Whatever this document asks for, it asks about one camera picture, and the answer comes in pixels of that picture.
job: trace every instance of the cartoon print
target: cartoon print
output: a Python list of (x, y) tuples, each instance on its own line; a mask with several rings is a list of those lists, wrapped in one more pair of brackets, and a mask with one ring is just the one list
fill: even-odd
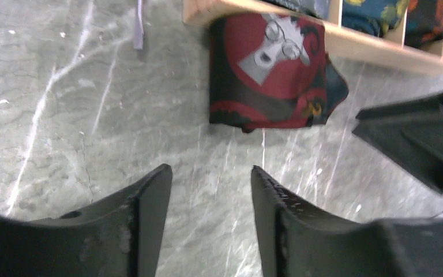
[(387, 25), (386, 31), (389, 29), (388, 23), (395, 22), (392, 25), (393, 28), (397, 28), (400, 25), (401, 19), (407, 10), (407, 6), (408, 0), (398, 0), (396, 4), (391, 3), (383, 8), (383, 11), (381, 12), (381, 19), (383, 20), (383, 23)]
[(346, 0), (352, 6), (362, 6), (365, 0)]
[(307, 117), (318, 117), (323, 112), (323, 106), (325, 102), (320, 98), (314, 98), (311, 101), (308, 101), (308, 106), (302, 110), (301, 116), (304, 118)]
[[(291, 41), (298, 40), (298, 43), (300, 43), (300, 45), (297, 45), (298, 47), (294, 48), (296, 54), (292, 53), (291, 48), (288, 49), (288, 47), (285, 47), (286, 44), (281, 42), (268, 43), (268, 36), (277, 38), (277, 36), (271, 35), (272, 24), (269, 22), (273, 21), (273, 18), (277, 22), (289, 23), (289, 25), (283, 23), (283, 26), (291, 27), (292, 37), (296, 37)], [(235, 84), (233, 82), (241, 81), (243, 86), (256, 91), (258, 94), (273, 99), (294, 101), (303, 91), (309, 88), (317, 72), (323, 70), (322, 67), (325, 65), (325, 49), (323, 48), (325, 31), (320, 24), (304, 21), (298, 17), (244, 14), (244, 16), (226, 19), (223, 25), (224, 27), (220, 31), (224, 38), (220, 43), (223, 47), (221, 49), (223, 53), (221, 54), (225, 58), (220, 57), (215, 65), (217, 71), (220, 71), (222, 69), (221, 63), (228, 62), (230, 68), (224, 70), (223, 75), (234, 74), (236, 76), (236, 80), (231, 81), (232, 86)], [(287, 33), (289, 31), (285, 29), (285, 39), (288, 39)], [(311, 65), (303, 63), (302, 57), (303, 59), (306, 58), (299, 53), (300, 50), (304, 50), (308, 55), (307, 60), (311, 61)], [(240, 97), (247, 99), (249, 96), (245, 92)], [(278, 118), (287, 118), (290, 115), (283, 115), (280, 111), (276, 111), (276, 109), (280, 110), (286, 105), (281, 104), (279, 108), (271, 105), (270, 110), (274, 109), (274, 116)]]
[(258, 85), (262, 85), (274, 66), (285, 60), (300, 59), (309, 66), (310, 58), (303, 41), (305, 35), (296, 25), (297, 18), (263, 14), (267, 22), (262, 44), (238, 63)]

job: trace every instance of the dark blue fabric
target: dark blue fabric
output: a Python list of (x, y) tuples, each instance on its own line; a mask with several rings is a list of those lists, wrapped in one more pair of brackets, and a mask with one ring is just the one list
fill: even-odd
[(357, 14), (346, 14), (346, 16), (342, 16), (342, 26), (371, 36), (383, 36), (379, 21)]
[(328, 19), (330, 0), (263, 0), (299, 13)]
[(327, 56), (327, 66), (325, 67), (327, 106), (329, 115), (349, 94), (349, 87), (344, 78), (339, 74), (333, 66), (331, 60)]
[(405, 45), (415, 48), (443, 39), (443, 0), (411, 0)]

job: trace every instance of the marble floor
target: marble floor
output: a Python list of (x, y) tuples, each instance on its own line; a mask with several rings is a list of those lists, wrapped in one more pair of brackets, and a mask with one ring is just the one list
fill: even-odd
[(334, 59), (351, 93), (322, 127), (243, 134), (209, 126), (204, 30), (181, 0), (0, 3), (0, 214), (54, 217), (161, 163), (174, 183), (157, 276), (261, 276), (250, 196), (257, 164), (300, 196), (365, 222), (431, 216), (443, 196), (351, 134), (360, 108), (443, 89), (426, 77)]

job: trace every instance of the folded fabric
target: folded fabric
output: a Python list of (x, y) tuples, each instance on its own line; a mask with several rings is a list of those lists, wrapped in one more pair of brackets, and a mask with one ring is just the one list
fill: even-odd
[(342, 26), (383, 37), (400, 25), (408, 0), (344, 0)]
[(328, 19), (330, 0), (263, 0), (264, 2), (285, 7), (295, 12), (313, 17)]
[(405, 45), (421, 48), (443, 39), (443, 0), (410, 0)]
[(210, 123), (250, 132), (325, 124), (348, 94), (325, 53), (322, 25), (239, 14), (210, 27)]

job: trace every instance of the robot graphic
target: robot graphic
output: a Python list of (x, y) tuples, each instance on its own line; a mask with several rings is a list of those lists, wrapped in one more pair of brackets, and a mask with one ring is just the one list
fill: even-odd
[(258, 85), (262, 85), (273, 67), (281, 61), (300, 59), (310, 65), (303, 41), (305, 35), (297, 26), (298, 18), (263, 14), (267, 22), (264, 40), (258, 49), (238, 63), (238, 66)]

